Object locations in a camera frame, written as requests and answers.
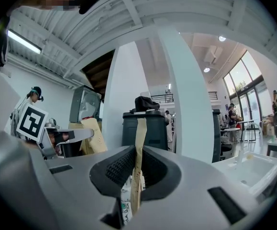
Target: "large window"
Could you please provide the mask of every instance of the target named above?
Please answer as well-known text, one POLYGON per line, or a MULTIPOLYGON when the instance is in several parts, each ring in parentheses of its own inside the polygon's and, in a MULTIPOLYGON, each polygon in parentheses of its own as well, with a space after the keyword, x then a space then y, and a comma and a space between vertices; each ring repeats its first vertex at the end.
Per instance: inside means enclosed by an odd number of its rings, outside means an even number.
POLYGON ((260 75, 262 75, 262 73, 256 62, 250 53, 246 51, 243 57, 223 79, 229 91, 229 95, 233 95, 260 75))

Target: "black cap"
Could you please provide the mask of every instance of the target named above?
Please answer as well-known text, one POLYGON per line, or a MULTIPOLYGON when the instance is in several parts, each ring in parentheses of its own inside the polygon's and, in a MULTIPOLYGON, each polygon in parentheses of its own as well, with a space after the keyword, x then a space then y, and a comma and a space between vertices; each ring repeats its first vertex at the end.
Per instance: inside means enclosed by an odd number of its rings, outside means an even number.
POLYGON ((40 87, 35 86, 35 87, 32 88, 32 89, 35 90, 35 91, 37 92, 38 97, 41 97, 41 95, 42 95, 42 90, 41 90, 40 87))

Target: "white pillar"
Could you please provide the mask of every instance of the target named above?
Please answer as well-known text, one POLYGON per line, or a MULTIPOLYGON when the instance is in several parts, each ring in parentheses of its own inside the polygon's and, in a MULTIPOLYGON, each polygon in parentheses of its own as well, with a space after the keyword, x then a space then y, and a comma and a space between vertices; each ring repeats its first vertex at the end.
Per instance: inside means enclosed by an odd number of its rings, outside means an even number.
POLYGON ((122 114, 135 108, 135 99, 149 92, 135 42, 115 50, 106 85, 102 134, 107 148, 122 145, 122 114))
POLYGON ((214 124, 211 102, 189 46, 166 19, 155 19, 175 97, 177 153, 211 163, 214 124))

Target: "white sink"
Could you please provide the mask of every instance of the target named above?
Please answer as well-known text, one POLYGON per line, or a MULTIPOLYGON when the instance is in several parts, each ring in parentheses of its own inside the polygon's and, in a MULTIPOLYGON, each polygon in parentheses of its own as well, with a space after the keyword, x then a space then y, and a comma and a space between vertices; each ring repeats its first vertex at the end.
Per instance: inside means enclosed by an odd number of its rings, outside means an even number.
POLYGON ((233 157, 212 163, 212 166, 247 188, 255 197, 258 197, 277 176, 277 158, 248 151, 237 168, 236 160, 237 157, 233 157))

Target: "black bag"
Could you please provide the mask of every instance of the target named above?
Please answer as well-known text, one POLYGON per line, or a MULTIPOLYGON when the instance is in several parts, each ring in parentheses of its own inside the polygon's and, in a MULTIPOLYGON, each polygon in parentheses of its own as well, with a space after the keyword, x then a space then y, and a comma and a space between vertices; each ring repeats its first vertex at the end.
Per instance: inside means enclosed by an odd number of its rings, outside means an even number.
POLYGON ((145 112, 150 109, 159 110, 159 103, 151 100, 149 97, 139 96, 135 99, 135 108, 130 111, 130 113, 135 112, 145 112))

